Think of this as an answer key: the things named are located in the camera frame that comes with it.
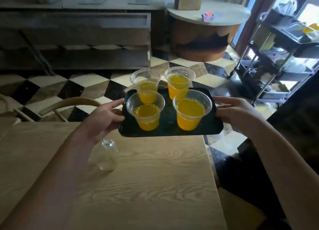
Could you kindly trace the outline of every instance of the person's left hand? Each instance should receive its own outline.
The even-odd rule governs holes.
[[[124,98],[97,107],[75,131],[97,144],[125,119],[121,110],[114,109],[123,103]]]

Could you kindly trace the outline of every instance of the cup rim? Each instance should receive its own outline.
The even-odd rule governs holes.
[[[194,78],[193,78],[192,80],[190,80],[189,82],[192,82],[192,81],[196,78],[195,72],[192,71],[192,70],[190,70],[189,68],[184,67],[184,66],[175,66],[175,67],[171,67],[171,68],[167,69],[167,70],[165,71],[165,73],[164,73],[164,76],[165,76],[165,78],[166,78],[166,80],[167,80],[168,83],[170,83],[170,82],[169,82],[169,79],[168,79],[168,77],[167,77],[167,74],[168,74],[168,72],[170,72],[170,71],[172,71],[172,70],[174,70],[174,69],[184,69],[184,70],[186,70],[186,71],[191,72],[191,73],[194,75]],[[176,82],[173,82],[173,83],[174,83],[174,84],[180,84],[180,85],[182,85],[182,84],[187,84],[187,83],[189,83],[189,82],[185,82],[185,83],[176,83]]]
[[[133,77],[134,77],[135,75],[141,73],[141,72],[144,72],[144,71],[149,71],[149,72],[153,72],[153,73],[157,74],[158,77],[159,77],[158,82],[160,81],[161,75],[160,75],[160,73],[158,73],[157,71],[154,71],[154,70],[151,70],[151,69],[139,69],[139,70],[137,70],[137,71],[135,71],[135,72],[133,72],[133,73],[131,74],[130,82],[131,82],[132,84],[136,85],[136,83],[133,82]]]
[[[139,118],[139,119],[153,118],[153,117],[157,116],[158,114],[160,114],[160,113],[162,112],[162,110],[164,109],[164,107],[165,107],[165,99],[164,99],[164,97],[163,97],[161,94],[159,94],[157,91],[151,91],[151,92],[154,92],[154,93],[158,94],[158,95],[160,96],[161,100],[163,101],[163,106],[162,106],[162,108],[159,109],[159,112],[158,112],[156,115],[150,116],[150,117],[139,117],[139,116],[135,116],[133,113],[131,113],[131,111],[127,108],[127,105],[128,105],[128,102],[130,101],[130,99],[131,99],[133,96],[135,96],[135,95],[138,96],[138,92],[135,92],[135,93],[134,93],[133,95],[131,95],[131,96],[127,99],[127,101],[126,101],[126,110],[129,112],[129,114],[131,114],[133,117]]]
[[[204,96],[204,97],[210,102],[210,109],[209,109],[208,111],[206,111],[203,116],[197,116],[197,117],[195,117],[195,116],[189,116],[189,115],[185,115],[184,113],[181,113],[181,112],[177,109],[176,97],[177,97],[177,95],[178,95],[179,93],[182,93],[182,92],[185,93],[185,91],[192,91],[192,92],[195,92],[195,93],[198,93],[198,94],[201,94],[202,96]],[[189,117],[189,118],[194,118],[194,119],[195,119],[195,118],[204,117],[204,116],[206,116],[207,114],[209,114],[210,111],[211,111],[212,108],[213,108],[213,102],[212,102],[211,99],[208,97],[208,95],[206,95],[205,93],[203,93],[203,92],[201,92],[201,91],[198,91],[198,90],[192,90],[192,89],[190,89],[190,90],[180,91],[180,92],[178,92],[178,93],[175,95],[175,97],[174,97],[174,99],[173,99],[173,107],[175,108],[175,110],[176,110],[179,114],[181,114],[181,115],[183,115],[183,116],[185,116],[185,117]]]

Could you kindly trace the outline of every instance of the black serving tray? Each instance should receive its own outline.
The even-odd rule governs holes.
[[[130,90],[125,95],[125,101],[122,109],[122,114],[125,116],[125,120],[119,125],[119,132],[124,137],[157,137],[157,136],[184,136],[184,135],[210,135],[219,134],[224,124],[221,119],[215,116],[217,110],[214,100],[209,92],[205,88],[190,88],[193,90],[201,91],[205,93],[213,103],[212,110],[208,115],[203,117],[197,128],[192,131],[184,131],[178,127],[176,110],[173,107],[173,101],[169,98],[168,89],[158,89],[165,99],[165,107],[160,115],[159,126],[153,131],[144,131],[136,122],[135,118],[127,111],[126,102],[129,97],[136,92],[136,90]]]

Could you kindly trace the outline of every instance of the hand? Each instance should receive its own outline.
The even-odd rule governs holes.
[[[245,136],[252,139],[256,129],[267,121],[245,99],[233,97],[213,97],[223,103],[217,106],[216,116],[223,122],[235,126]]]
[[[97,107],[75,130],[94,144],[101,141],[111,131],[118,128],[119,122],[125,119],[122,111],[114,109],[124,103],[124,98]]]

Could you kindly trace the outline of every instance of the forearm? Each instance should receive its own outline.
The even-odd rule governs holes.
[[[269,123],[257,125],[251,140],[292,229],[317,229],[319,176]]]
[[[0,229],[62,229],[93,146],[72,133]]]

